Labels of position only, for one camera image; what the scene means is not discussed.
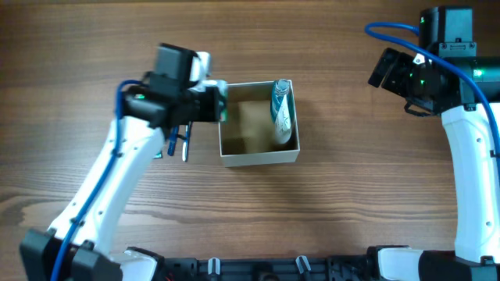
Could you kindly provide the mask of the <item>green Dettol soap box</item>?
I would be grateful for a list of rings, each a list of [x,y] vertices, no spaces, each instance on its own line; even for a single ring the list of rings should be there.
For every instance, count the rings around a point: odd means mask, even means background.
[[[220,110],[220,122],[226,122],[227,121],[227,95],[228,95],[228,87],[227,87],[227,82],[224,80],[219,80],[218,81],[218,88],[220,92],[220,105],[219,105],[219,110]]]

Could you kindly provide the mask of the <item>blue mouthwash bottle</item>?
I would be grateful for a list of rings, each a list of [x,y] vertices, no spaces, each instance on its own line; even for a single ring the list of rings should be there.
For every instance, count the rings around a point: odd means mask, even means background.
[[[271,92],[271,102],[270,102],[270,114],[271,119],[275,123],[277,119],[277,114],[282,105],[285,97],[288,96],[290,92],[290,83],[288,80],[279,79],[273,83],[273,89]]]

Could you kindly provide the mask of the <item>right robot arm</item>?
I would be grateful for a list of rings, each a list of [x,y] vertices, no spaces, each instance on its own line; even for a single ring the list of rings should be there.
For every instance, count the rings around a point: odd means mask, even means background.
[[[455,177],[457,229],[451,251],[371,247],[359,276],[371,280],[496,280],[499,277],[499,60],[480,57],[473,10],[438,6],[420,13],[412,44],[387,41],[369,84],[405,100],[405,112],[437,116],[445,129]]]

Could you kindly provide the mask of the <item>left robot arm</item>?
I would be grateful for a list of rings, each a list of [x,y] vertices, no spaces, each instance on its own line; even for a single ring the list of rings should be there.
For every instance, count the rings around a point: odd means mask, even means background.
[[[155,66],[116,89],[105,144],[71,202],[47,230],[20,244],[30,280],[153,280],[162,258],[130,248],[111,254],[114,233],[139,179],[179,126],[226,118],[227,84],[212,80],[208,52],[160,44]]]

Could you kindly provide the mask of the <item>white leaf-print lotion tube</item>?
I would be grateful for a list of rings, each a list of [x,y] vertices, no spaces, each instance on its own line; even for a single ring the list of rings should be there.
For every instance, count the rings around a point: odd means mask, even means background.
[[[285,95],[280,104],[275,119],[275,140],[278,144],[286,144],[292,133],[292,122],[288,109],[288,97]]]

